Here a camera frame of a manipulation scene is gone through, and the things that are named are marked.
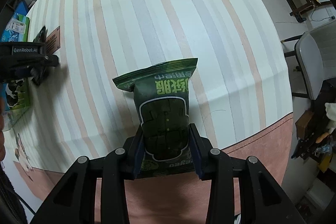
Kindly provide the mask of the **green wet wipes packet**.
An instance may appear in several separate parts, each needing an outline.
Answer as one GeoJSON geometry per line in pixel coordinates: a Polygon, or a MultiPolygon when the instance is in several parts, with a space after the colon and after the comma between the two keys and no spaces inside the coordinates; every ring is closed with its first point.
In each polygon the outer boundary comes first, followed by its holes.
{"type": "Polygon", "coordinates": [[[189,79],[198,60],[179,59],[113,79],[133,93],[139,128],[127,150],[129,179],[192,172],[189,149],[189,79]]]}

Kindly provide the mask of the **cardboard box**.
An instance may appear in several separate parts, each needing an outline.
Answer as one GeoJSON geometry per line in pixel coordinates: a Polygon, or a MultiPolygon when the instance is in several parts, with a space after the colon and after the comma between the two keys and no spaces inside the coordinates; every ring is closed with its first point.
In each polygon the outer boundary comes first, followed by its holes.
{"type": "Polygon", "coordinates": [[[30,19],[24,1],[18,3],[1,33],[1,98],[4,101],[4,131],[9,131],[31,106],[27,83],[28,62],[23,42],[27,41],[30,19]]]}

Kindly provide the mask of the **grey chair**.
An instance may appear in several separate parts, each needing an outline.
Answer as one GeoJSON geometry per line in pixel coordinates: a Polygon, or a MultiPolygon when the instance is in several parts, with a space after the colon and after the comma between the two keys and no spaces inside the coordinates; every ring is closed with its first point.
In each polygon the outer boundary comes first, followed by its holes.
{"type": "Polygon", "coordinates": [[[294,50],[284,53],[284,56],[296,58],[306,92],[293,92],[292,96],[316,100],[323,82],[335,79],[335,20],[281,43],[294,40],[294,50]]]}

